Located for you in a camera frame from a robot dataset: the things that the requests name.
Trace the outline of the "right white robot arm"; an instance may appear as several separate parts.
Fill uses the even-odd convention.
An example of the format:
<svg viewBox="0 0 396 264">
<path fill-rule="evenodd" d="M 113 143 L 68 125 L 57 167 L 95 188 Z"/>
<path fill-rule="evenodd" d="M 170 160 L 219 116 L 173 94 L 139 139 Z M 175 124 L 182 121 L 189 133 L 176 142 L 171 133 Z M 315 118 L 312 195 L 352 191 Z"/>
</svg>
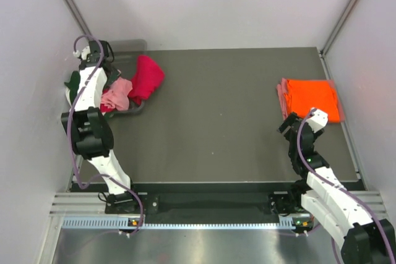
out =
<svg viewBox="0 0 396 264">
<path fill-rule="evenodd" d="M 331 236 L 338 263 L 395 263 L 395 229 L 386 218 L 339 181 L 315 149 L 328 115 L 313 108 L 305 118 L 291 113 L 278 128 L 289 143 L 288 156 L 300 180 L 286 194 L 269 195 L 279 216 L 308 212 Z"/>
</svg>

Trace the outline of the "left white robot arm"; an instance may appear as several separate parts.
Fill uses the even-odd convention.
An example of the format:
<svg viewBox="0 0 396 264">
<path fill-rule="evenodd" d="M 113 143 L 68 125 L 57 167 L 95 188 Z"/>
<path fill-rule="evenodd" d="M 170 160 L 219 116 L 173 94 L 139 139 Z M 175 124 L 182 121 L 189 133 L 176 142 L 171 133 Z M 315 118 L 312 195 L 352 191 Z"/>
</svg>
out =
<svg viewBox="0 0 396 264">
<path fill-rule="evenodd" d="M 108 80 L 111 64 L 107 60 L 111 50 L 106 41 L 89 37 L 88 51 L 74 51 L 80 60 L 80 78 L 71 107 L 61 116 L 73 158 L 79 156 L 97 171 L 88 182 L 82 182 L 77 165 L 73 166 L 80 189 L 85 190 L 95 179 L 103 179 L 107 193 L 98 198 L 105 203 L 105 212 L 115 215 L 144 214 L 140 197 L 134 192 L 131 178 L 122 169 L 114 152 L 112 130 L 100 110 L 101 96 Z"/>
</svg>

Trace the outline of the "magenta t shirt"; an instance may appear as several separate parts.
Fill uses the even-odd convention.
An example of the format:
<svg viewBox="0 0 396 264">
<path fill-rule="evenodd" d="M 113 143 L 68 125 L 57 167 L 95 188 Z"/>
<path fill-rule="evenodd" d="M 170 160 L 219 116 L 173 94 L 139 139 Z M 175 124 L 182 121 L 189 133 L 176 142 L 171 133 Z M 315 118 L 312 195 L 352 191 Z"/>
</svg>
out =
<svg viewBox="0 0 396 264">
<path fill-rule="evenodd" d="M 114 103 L 114 95 L 110 89 L 107 89 L 103 92 L 100 101 L 100 110 L 103 113 L 107 113 L 113 111 L 116 108 Z"/>
</svg>

